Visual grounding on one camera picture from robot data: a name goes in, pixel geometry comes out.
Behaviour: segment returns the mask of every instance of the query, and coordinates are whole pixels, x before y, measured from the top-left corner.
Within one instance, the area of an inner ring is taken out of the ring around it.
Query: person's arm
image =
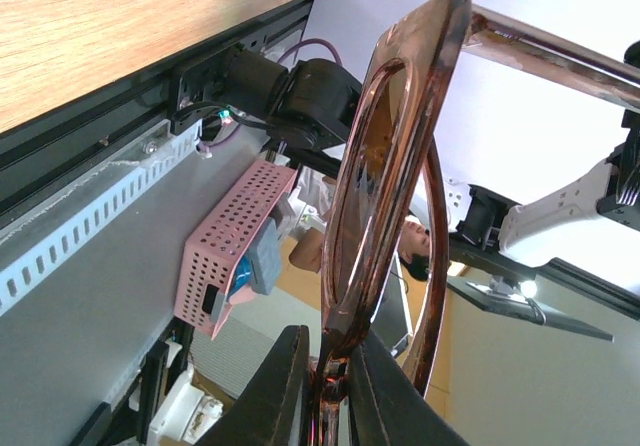
[[[289,255],[289,262],[296,268],[317,273],[322,265],[324,234],[317,229],[309,229]]]

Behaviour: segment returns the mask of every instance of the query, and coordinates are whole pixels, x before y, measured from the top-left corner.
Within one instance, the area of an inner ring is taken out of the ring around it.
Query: pink basket
[[[280,197],[291,192],[295,173],[257,160],[189,236],[174,308],[178,318],[214,338],[233,305],[255,297],[253,290],[244,286],[229,300],[234,272]],[[213,314],[202,310],[209,287],[217,288]]]

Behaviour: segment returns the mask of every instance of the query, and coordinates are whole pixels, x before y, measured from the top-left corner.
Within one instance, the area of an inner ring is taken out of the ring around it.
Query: wooden table
[[[0,0],[0,133],[290,0]]]

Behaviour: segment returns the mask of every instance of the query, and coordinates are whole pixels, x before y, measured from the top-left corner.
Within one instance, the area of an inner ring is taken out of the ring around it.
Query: person's hair
[[[400,262],[416,281],[426,281],[429,279],[429,256],[414,254],[411,257],[410,263],[406,262],[402,257],[400,257]]]

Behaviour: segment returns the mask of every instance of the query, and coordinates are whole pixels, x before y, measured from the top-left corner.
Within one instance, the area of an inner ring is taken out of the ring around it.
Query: copper metal object
[[[325,237],[323,337],[313,375],[311,444],[337,444],[349,357],[369,331],[423,165],[431,213],[431,274],[403,369],[426,394],[448,266],[446,205],[433,131],[461,50],[640,112],[638,69],[472,6],[471,0],[431,0],[381,36]],[[398,89],[390,87],[394,81],[400,81]]]

